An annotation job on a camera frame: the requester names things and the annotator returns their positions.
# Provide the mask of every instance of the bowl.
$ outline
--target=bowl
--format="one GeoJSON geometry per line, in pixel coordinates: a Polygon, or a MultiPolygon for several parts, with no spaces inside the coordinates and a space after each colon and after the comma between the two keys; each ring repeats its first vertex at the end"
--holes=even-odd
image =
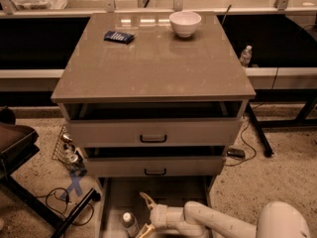
{"type": "Polygon", "coordinates": [[[188,38],[198,29],[201,17],[195,12],[174,12],[169,21],[178,36],[188,38]]]}

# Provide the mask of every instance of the drawer handle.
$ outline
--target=drawer handle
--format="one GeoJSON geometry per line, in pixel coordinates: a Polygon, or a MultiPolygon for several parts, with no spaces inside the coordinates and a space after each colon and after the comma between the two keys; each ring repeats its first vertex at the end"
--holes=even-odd
{"type": "Polygon", "coordinates": [[[147,169],[145,169],[145,175],[148,177],[162,177],[166,175],[166,169],[163,169],[161,173],[148,172],[147,169]]]}
{"type": "Polygon", "coordinates": [[[140,135],[140,141],[142,143],[165,143],[167,140],[167,135],[157,136],[157,135],[140,135]]]}

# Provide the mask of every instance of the floor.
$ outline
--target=floor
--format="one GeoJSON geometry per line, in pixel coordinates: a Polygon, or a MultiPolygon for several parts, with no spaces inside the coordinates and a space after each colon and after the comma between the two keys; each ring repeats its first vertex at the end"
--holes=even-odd
{"type": "MultiPolygon", "coordinates": [[[[260,119],[293,117],[301,105],[262,105],[256,109],[260,119]]],[[[57,187],[68,188],[71,179],[68,169],[53,160],[55,145],[62,128],[63,119],[57,108],[14,108],[17,124],[29,125],[40,137],[37,145],[40,151],[14,173],[14,178],[36,196],[44,196],[57,187]]],[[[317,111],[311,114],[317,117],[317,111]]],[[[246,115],[241,132],[233,147],[246,152],[247,158],[254,158],[237,166],[239,161],[227,159],[222,173],[217,176],[210,198],[214,209],[240,218],[252,224],[257,223],[261,209],[269,202],[281,200],[296,207],[308,222],[311,237],[317,237],[317,128],[270,130],[265,134],[273,148],[272,158],[263,154],[254,126],[246,115]]],[[[80,182],[81,191],[70,193],[69,210],[79,202],[88,190],[98,188],[94,178],[84,176],[80,182]]],[[[62,191],[56,192],[59,198],[62,191]]],[[[0,216],[5,227],[0,237],[44,238],[53,235],[53,229],[16,195],[0,184],[0,216]]],[[[64,203],[50,197],[51,207],[64,211],[64,203]]],[[[94,215],[84,226],[70,226],[65,238],[95,237],[101,213],[100,202],[92,202],[94,215]]],[[[86,222],[91,216],[87,207],[76,220],[86,222]]]]}

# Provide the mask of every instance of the clear bottle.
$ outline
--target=clear bottle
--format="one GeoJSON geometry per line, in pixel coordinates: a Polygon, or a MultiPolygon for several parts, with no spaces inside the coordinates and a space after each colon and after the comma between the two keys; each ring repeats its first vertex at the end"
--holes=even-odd
{"type": "Polygon", "coordinates": [[[139,225],[136,216],[131,212],[126,212],[122,216],[122,225],[126,230],[128,237],[136,237],[139,233],[139,225]]]}
{"type": "Polygon", "coordinates": [[[243,67],[248,67],[252,57],[252,46],[247,46],[242,50],[239,61],[243,67]]]}

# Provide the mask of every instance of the open drawer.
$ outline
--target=open drawer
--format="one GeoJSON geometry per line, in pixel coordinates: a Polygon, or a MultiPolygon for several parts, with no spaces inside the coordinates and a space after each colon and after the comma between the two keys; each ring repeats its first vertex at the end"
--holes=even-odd
{"type": "Polygon", "coordinates": [[[97,177],[216,176],[224,147],[142,147],[95,149],[84,163],[97,177]]]}
{"type": "Polygon", "coordinates": [[[240,120],[76,120],[65,124],[80,148],[223,146],[234,143],[240,120]]]}

